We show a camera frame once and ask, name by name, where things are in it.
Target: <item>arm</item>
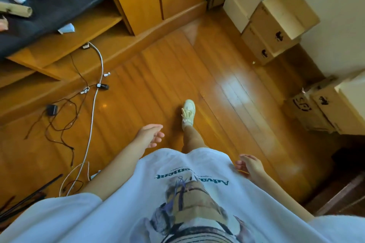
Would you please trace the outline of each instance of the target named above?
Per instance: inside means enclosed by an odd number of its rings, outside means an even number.
[[[240,155],[241,160],[236,162],[238,170],[249,173],[249,178],[255,185],[260,187],[276,201],[289,209],[305,222],[310,222],[314,216],[295,201],[288,193],[281,188],[263,169],[261,161],[251,155]]]
[[[139,130],[135,139],[125,147],[98,175],[81,191],[108,199],[133,175],[138,160],[146,148],[156,147],[165,136],[160,130],[162,125],[149,124]]]

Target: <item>hand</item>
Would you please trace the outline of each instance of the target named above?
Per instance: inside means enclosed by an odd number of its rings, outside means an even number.
[[[258,158],[253,155],[241,154],[240,159],[240,161],[236,161],[236,169],[244,171],[245,173],[241,172],[241,174],[253,183],[259,184],[260,180],[267,176],[262,162]]]
[[[148,124],[138,131],[133,142],[139,144],[143,150],[156,147],[157,143],[161,142],[165,136],[161,132],[162,128],[163,126],[161,124]]]

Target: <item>sleeve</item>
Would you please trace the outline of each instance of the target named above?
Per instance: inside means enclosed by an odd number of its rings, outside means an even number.
[[[91,193],[39,201],[2,232],[0,243],[57,241],[101,203],[102,200]]]
[[[365,218],[345,215],[316,217],[309,225],[333,243],[364,242]]]

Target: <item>right hand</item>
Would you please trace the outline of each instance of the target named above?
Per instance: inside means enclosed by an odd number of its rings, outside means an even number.
[[[241,154],[240,160],[236,161],[235,167],[237,170],[243,171],[240,173],[255,184],[258,184],[262,178],[267,176],[262,162],[253,155]]]

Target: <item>shoelace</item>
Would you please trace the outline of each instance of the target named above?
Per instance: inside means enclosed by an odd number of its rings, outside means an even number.
[[[183,119],[189,119],[192,112],[191,111],[185,111],[184,108],[181,108],[181,111],[182,111],[182,117]]]

